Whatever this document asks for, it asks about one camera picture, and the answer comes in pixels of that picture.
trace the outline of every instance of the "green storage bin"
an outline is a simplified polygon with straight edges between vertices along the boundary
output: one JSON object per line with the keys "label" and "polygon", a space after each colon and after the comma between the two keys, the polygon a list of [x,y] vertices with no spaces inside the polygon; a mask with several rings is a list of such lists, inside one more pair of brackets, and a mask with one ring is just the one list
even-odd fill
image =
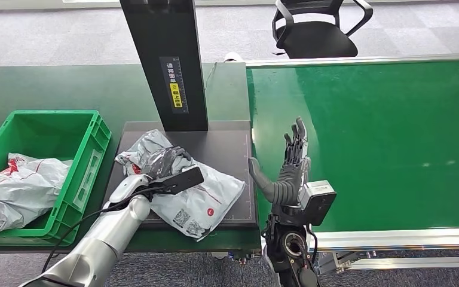
{"label": "green storage bin", "polygon": [[[14,111],[0,128],[0,172],[8,153],[73,160],[49,213],[0,232],[0,246],[54,246],[85,211],[111,132],[97,111]],[[74,229],[61,246],[73,243]]]}

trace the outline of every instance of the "office chair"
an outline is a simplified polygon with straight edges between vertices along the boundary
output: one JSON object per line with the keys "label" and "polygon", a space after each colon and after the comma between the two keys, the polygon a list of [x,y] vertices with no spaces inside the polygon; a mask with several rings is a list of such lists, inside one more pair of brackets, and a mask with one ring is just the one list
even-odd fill
{"label": "office chair", "polygon": [[[277,48],[284,49],[290,59],[354,57],[358,49],[349,36],[360,29],[374,12],[364,0],[353,0],[363,9],[363,18],[349,32],[340,30],[339,9],[343,0],[277,0],[277,11],[272,21]],[[317,13],[332,15],[335,24],[323,21],[295,23],[293,15]],[[276,28],[285,19],[286,24]]]}

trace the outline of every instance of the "table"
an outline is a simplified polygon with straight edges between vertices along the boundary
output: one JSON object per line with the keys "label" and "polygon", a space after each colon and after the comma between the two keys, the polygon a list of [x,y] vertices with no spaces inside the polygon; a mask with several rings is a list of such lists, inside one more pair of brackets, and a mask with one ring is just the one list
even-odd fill
{"label": "table", "polygon": [[247,83],[264,172],[300,115],[310,180],[338,193],[320,251],[459,248],[459,57],[256,61]]}
{"label": "table", "polygon": [[[249,120],[245,65],[204,64],[209,120]],[[0,125],[16,109],[96,109],[112,140],[85,214],[101,207],[117,144],[126,121],[159,121],[140,65],[0,67]],[[92,221],[79,228],[75,242]],[[139,230],[127,251],[259,251],[259,230],[215,230],[200,243],[171,230]],[[50,248],[0,247],[0,252],[49,252]],[[70,248],[60,249],[66,252]]]}
{"label": "table", "polygon": [[[281,134],[298,115],[306,122],[310,179],[328,179],[338,192],[315,228],[320,251],[459,248],[459,58],[248,62],[246,73],[243,63],[212,68],[203,65],[205,80],[213,71],[209,119],[248,120],[249,103],[254,153],[269,177],[282,161]],[[12,110],[31,108],[97,109],[114,133],[87,212],[102,200],[124,122],[158,120],[139,65],[0,68],[0,124]],[[270,204],[256,196],[263,228]],[[128,251],[260,246],[258,230],[213,235],[194,243],[176,231],[139,231]]]}

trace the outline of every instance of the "gray carpet floor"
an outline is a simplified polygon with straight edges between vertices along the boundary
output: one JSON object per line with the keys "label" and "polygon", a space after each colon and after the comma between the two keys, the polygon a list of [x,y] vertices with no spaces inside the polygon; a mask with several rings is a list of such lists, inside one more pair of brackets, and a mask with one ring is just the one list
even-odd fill
{"label": "gray carpet floor", "polygon": [[[359,56],[459,53],[459,1],[373,5],[372,20],[351,38]],[[357,23],[356,6],[341,10],[347,31]],[[197,9],[201,58],[221,61],[227,52],[244,59],[275,56],[273,7]],[[119,9],[0,11],[0,66],[139,63]],[[383,257],[459,256],[459,251],[387,252]],[[40,271],[44,254],[0,254],[0,287],[17,286]],[[459,286],[459,268],[346,271],[321,278],[324,286]],[[276,286],[262,258],[245,266],[206,253],[126,254],[106,286]]]}

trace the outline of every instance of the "humanoid robot hand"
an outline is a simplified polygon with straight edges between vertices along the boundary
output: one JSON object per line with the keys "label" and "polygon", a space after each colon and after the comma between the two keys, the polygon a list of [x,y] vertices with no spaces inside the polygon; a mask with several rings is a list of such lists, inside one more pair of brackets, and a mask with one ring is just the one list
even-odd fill
{"label": "humanoid robot hand", "polygon": [[308,182],[310,158],[307,157],[307,130],[301,117],[291,126],[293,138],[285,133],[286,150],[284,162],[276,182],[272,182],[261,171],[258,160],[249,158],[249,173],[256,185],[264,193],[265,198],[273,204],[296,205],[298,192]]}

